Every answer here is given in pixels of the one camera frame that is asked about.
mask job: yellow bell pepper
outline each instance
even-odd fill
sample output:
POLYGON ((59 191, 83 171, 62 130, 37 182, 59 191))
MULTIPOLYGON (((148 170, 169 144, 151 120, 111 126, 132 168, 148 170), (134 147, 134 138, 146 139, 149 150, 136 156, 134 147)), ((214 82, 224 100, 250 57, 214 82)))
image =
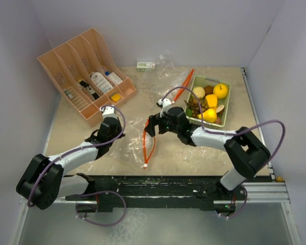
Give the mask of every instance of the yellow bell pepper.
POLYGON ((209 109, 214 109, 218 107, 218 97, 215 94, 209 94, 205 96, 205 102, 209 109))

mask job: green plastic bin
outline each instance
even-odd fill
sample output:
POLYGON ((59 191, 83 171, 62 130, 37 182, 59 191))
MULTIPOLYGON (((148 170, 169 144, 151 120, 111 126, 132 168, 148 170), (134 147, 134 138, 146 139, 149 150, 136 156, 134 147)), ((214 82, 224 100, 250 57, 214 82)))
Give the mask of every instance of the green plastic bin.
MULTIPOLYGON (((220 128, 223 128, 224 125, 225 125, 226 115, 228 113, 228 105, 229 105, 229 98, 230 98, 230 92, 231 92, 231 84, 230 83, 226 83, 224 81, 220 81, 218 79, 208 78, 208 77, 196 75, 194 77, 192 86, 190 88, 191 90, 193 90, 193 88, 195 88, 195 87, 203 87, 203 88, 206 87, 206 86, 213 86, 213 87, 215 87, 216 85, 218 85, 220 83, 222 83, 222 84, 224 84, 224 85, 226 85, 228 87, 228 95, 224 99, 218 100, 218 106, 219 105, 224 105, 225 106, 224 112, 221 115, 221 122, 222 122, 222 124, 221 125, 219 125, 219 124, 212 124, 210 122, 204 121, 204 126, 210 128, 210 129, 220 129, 220 128)), ((189 112, 188 112, 187 106, 185 106, 185 111, 186 111, 186 116, 187 116, 187 118, 189 119, 189 121, 191 123, 199 124, 199 125, 201 124, 201 120, 200 119, 188 116, 189 112)))

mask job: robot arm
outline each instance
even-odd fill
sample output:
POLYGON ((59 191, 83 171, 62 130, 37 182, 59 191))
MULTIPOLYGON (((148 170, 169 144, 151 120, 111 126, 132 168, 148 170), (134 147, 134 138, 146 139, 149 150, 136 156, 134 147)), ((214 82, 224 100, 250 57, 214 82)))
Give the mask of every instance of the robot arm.
MULTIPOLYGON (((103 146, 94 145, 107 142, 117 137, 120 134, 122 127, 112 107, 105 107, 103 119, 100 129, 95 130, 91 136, 79 146, 71 149, 75 150, 81 148, 81 150, 75 150, 75 152, 69 154, 67 157, 61 158, 47 170, 44 177, 36 187, 31 200, 33 204, 40 209, 45 209, 49 207, 56 198, 95 191, 94 181, 86 175, 77 174, 72 177, 64 176, 71 170, 89 161, 94 161, 109 151, 112 142, 103 146)), ((28 199, 40 173, 54 159, 61 157, 64 153, 49 157, 42 154, 36 155, 18 182, 16 191, 24 198, 28 199)))
POLYGON ((213 132, 222 132, 221 135, 210 134, 205 132, 201 126, 191 124, 184 110, 181 107, 173 107, 170 100, 159 100, 157 105, 161 108, 161 112, 149 117, 145 131, 154 137, 155 126, 159 126, 159 134, 175 133, 184 144, 207 146, 226 151, 234 168, 221 178, 220 183, 228 191, 235 189, 247 178, 253 178, 270 158, 268 149, 252 132, 233 136, 247 129, 245 127, 237 131, 209 129, 213 132))

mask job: container of fruit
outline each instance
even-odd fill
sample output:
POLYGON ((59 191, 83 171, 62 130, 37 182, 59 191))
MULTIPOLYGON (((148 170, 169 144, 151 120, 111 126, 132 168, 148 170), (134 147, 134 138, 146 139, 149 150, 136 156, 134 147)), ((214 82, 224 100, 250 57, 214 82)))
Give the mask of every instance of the container of fruit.
MULTIPOLYGON (((204 126, 211 129, 223 128, 228 112, 231 84, 196 75, 191 90, 199 98, 202 105, 204 126)), ((188 96, 186 101, 185 112, 191 123, 201 124, 198 103, 192 94, 188 96)))

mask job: wall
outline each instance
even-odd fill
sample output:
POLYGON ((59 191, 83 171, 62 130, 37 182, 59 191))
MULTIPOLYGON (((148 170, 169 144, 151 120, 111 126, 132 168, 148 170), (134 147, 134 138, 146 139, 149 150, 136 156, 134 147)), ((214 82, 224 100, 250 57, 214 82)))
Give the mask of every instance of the wall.
POLYGON ((31 0, 53 46, 95 27, 117 65, 247 66, 283 0, 31 0))
MULTIPOLYGON (((273 161, 286 180, 298 231, 306 245, 306 0, 287 0, 248 67, 260 121, 282 120, 287 135, 273 161)), ((279 126, 263 129, 272 149, 279 126)))
POLYGON ((8 244, 19 178, 43 151, 57 92, 36 57, 50 43, 27 0, 0 0, 0 244, 8 244))

